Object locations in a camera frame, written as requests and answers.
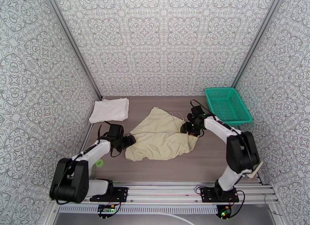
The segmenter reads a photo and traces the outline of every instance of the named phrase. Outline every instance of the patterned wallpaper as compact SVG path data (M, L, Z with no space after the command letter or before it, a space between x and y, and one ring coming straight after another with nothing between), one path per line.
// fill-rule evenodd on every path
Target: patterned wallpaper
M290 224L310 224L310 0L284 0L237 86L265 183Z
M102 95L230 86L271 0L57 0Z
M0 4L0 224L41 224L96 95L45 0Z

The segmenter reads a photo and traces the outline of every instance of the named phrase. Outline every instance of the plastic basket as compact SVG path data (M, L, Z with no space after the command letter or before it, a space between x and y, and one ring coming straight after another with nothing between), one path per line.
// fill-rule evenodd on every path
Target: plastic basket
M239 126L253 121L236 89L207 88L205 93L210 111L228 125Z

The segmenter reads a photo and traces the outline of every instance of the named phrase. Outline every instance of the garment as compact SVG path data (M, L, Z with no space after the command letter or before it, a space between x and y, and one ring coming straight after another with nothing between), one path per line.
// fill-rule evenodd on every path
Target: garment
M126 149L126 159L168 160L193 151L198 138L180 133L183 123L183 120L154 107L130 132L135 137L136 143Z
M129 100L127 98L95 101L89 121L90 123L123 121L128 118L128 110Z

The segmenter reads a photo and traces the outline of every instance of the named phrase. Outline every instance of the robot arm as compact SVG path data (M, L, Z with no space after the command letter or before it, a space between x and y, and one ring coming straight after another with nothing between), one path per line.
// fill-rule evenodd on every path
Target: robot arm
M136 140L132 135L124 137L124 128L121 125L108 124L109 131L100 136L99 128L98 139L91 147L72 158L63 158L58 162L50 188L52 199L57 202L62 200L80 203L86 197L104 195L108 189L110 194L113 193L112 181L89 180L91 168L105 154L110 152L112 156L113 149L121 153Z
M227 167L223 175L218 179L218 183L223 191L232 190L240 178L247 173L252 173L253 168L259 163L253 136L250 132L243 133L230 127L216 116L207 117L204 123L205 129L212 131L226 143ZM246 140L249 139L251 139L251 143L246 144Z
M223 123L212 113L204 113L201 106L193 106L187 118L189 122L184 123L181 132L200 136L201 130L210 130L226 143L227 167L214 187L220 201L223 195L232 193L242 176L254 172L255 168L258 170L261 165L253 135Z

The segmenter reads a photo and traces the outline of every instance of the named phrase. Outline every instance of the crumpled cloth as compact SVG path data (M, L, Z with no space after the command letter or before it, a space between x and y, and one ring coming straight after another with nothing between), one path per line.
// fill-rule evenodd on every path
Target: crumpled cloth
M126 149L126 159L169 160L193 151L198 138L180 133L183 123L184 120L154 107L130 132L135 137L136 143Z

